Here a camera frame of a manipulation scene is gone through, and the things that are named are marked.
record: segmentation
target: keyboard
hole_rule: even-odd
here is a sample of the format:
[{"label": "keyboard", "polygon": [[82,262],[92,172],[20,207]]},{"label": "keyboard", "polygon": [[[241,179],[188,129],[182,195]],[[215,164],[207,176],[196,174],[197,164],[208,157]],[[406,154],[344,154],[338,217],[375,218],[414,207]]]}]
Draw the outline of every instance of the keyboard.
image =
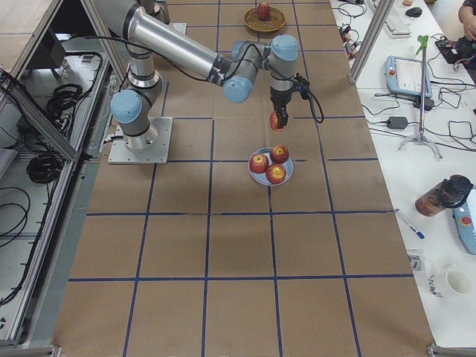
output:
[{"label": "keyboard", "polygon": [[[370,7],[374,10],[379,6],[379,0],[369,0],[369,2]],[[411,29],[404,23],[402,17],[393,7],[390,9],[390,13],[385,20],[385,27],[388,29],[390,37],[395,39],[403,39],[411,36]]]}]

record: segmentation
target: table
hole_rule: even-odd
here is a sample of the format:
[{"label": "table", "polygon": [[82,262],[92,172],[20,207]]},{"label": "table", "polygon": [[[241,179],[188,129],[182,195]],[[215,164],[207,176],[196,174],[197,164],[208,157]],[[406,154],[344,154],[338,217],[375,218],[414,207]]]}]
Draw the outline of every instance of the table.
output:
[{"label": "table", "polygon": [[[331,4],[333,7],[337,7],[342,3],[331,0]],[[382,31],[357,81],[356,86],[362,104],[369,107],[373,112],[395,106],[395,101],[391,98],[374,97],[375,93],[388,93],[385,76],[383,75],[386,58],[394,55],[421,59],[421,55],[420,57],[415,55],[419,47],[417,36],[420,34],[431,36],[442,33],[423,0],[415,0],[414,6],[423,9],[423,14],[418,19],[406,17],[404,12],[408,8],[403,6],[400,1],[395,1],[394,8],[410,22],[412,37],[409,39],[391,39],[388,33]],[[346,6],[346,10],[354,14],[360,11],[358,8],[352,9],[352,5]],[[341,22],[348,21],[348,17],[346,18],[337,10],[334,10],[334,14],[338,25]],[[352,20],[352,28],[360,33],[361,38],[372,15],[373,11],[369,8],[363,16]],[[464,68],[454,71],[452,66],[447,64],[441,56],[431,60],[436,55],[438,55],[438,50],[434,45],[434,39],[432,39],[428,43],[427,58],[430,60],[434,75],[457,78],[465,83],[472,83]],[[439,87],[432,86],[435,103],[439,103],[437,99]],[[452,103],[456,99],[455,97],[446,98],[449,98]],[[449,120],[467,120],[474,126],[476,118],[472,111],[473,108],[474,92],[465,91],[461,93],[461,103],[458,109],[453,109],[444,104],[426,112],[425,126],[427,129],[438,133],[448,132],[447,123]],[[365,115],[372,122],[387,120],[391,115],[403,115],[407,117],[409,122],[414,122],[419,119],[419,110],[413,108],[410,103],[402,101],[402,105],[398,109],[387,110],[377,116],[365,111]],[[387,129],[385,125],[377,127],[369,124],[369,127],[371,129]],[[468,127],[458,124],[455,128],[462,131],[468,129]],[[400,151],[396,151],[402,138],[381,132],[371,132],[393,207],[400,208],[426,236],[425,239],[418,238],[404,222],[399,220],[400,231],[407,250],[420,254],[425,265],[424,271],[415,271],[414,274],[435,341],[442,347],[475,347],[476,257],[467,254],[461,245],[456,225],[451,217],[451,210],[443,211],[430,218],[419,214],[414,207],[414,202],[418,197],[451,174],[459,173],[472,181],[476,181],[475,154],[440,147],[444,159],[438,161],[429,147],[409,143]],[[407,129],[397,133],[414,136],[418,133],[418,126],[410,125]],[[450,145],[455,144],[455,142],[447,141],[429,132],[426,132],[425,135],[433,141]],[[454,263],[470,277],[473,286],[468,296],[438,298],[430,293],[427,277],[450,263]]]}]

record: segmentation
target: red apple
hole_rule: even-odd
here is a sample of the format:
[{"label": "red apple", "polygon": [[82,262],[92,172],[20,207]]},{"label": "red apple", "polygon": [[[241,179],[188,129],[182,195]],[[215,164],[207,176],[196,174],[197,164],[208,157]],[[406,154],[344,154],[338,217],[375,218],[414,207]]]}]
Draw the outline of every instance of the red apple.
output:
[{"label": "red apple", "polygon": [[254,154],[248,162],[250,171],[253,173],[264,173],[269,165],[269,160],[264,154]]},{"label": "red apple", "polygon": [[276,111],[272,112],[271,115],[269,115],[269,125],[271,126],[271,129],[273,129],[275,132],[282,132],[286,128],[286,126],[283,126],[281,129],[277,128]]},{"label": "red apple", "polygon": [[269,5],[266,2],[262,2],[258,5],[257,8],[258,19],[267,20],[269,19]]},{"label": "red apple", "polygon": [[286,169],[283,165],[280,164],[272,164],[266,170],[266,178],[272,184],[280,184],[284,181],[286,177]]},{"label": "red apple", "polygon": [[276,145],[271,149],[269,157],[275,164],[282,164],[289,158],[289,150],[282,144]]}]

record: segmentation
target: power adapter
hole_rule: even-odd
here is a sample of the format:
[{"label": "power adapter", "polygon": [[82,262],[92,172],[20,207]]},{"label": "power adapter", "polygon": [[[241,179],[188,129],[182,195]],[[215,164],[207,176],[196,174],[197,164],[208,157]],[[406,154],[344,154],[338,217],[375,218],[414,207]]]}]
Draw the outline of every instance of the power adapter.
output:
[{"label": "power adapter", "polygon": [[406,117],[389,117],[386,121],[388,129],[404,129],[408,125]]}]

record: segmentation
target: mounting plate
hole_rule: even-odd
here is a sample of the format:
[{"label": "mounting plate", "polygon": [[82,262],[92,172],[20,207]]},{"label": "mounting plate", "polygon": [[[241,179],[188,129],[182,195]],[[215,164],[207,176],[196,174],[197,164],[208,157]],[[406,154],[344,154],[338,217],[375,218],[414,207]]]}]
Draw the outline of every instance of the mounting plate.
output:
[{"label": "mounting plate", "polygon": [[[158,130],[158,138],[153,147],[143,151],[131,151],[122,139],[112,142],[109,153],[110,164],[166,164],[169,156],[170,136],[172,135],[172,117],[149,118],[151,125]],[[115,136],[123,136],[118,126]]]}]

